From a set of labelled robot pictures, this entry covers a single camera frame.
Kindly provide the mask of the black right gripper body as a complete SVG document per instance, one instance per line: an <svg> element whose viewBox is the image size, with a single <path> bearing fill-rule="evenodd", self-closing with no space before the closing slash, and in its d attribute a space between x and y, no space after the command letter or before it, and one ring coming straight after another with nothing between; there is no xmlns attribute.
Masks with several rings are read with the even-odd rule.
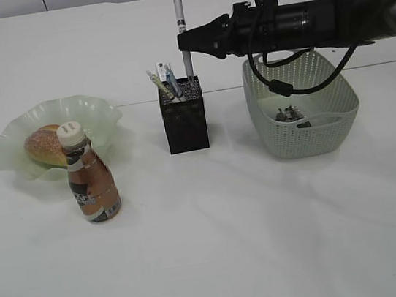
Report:
<svg viewBox="0 0 396 297"><path fill-rule="evenodd" d="M271 13L237 3L218 39L226 54L245 56L249 48L252 53L314 48L333 40L335 28L330 0L280 5Z"/></svg>

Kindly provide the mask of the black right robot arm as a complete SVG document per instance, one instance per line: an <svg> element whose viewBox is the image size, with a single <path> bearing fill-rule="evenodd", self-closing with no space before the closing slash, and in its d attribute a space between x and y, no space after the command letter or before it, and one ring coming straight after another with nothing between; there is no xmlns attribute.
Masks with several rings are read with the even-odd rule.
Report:
<svg viewBox="0 0 396 297"><path fill-rule="evenodd" d="M345 48L396 37L396 2L311 0L281 5L261 0L255 7L233 4L231 15L178 35L180 51L227 56L304 48Z"/></svg>

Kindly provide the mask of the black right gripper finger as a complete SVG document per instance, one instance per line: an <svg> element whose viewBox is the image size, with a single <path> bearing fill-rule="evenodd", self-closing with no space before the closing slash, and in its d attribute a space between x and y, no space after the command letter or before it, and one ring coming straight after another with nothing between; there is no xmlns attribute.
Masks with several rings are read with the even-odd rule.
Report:
<svg viewBox="0 0 396 297"><path fill-rule="evenodd" d="M228 22L228 15L223 14L205 25L182 32L177 36L178 45L193 45L199 42L204 43L213 41L216 37L219 37L224 33L224 30L228 26Z"/></svg>
<svg viewBox="0 0 396 297"><path fill-rule="evenodd" d="M203 53L214 56L217 59L226 58L226 50L221 47L218 40L210 37L182 35L178 36L180 51L190 53Z"/></svg>

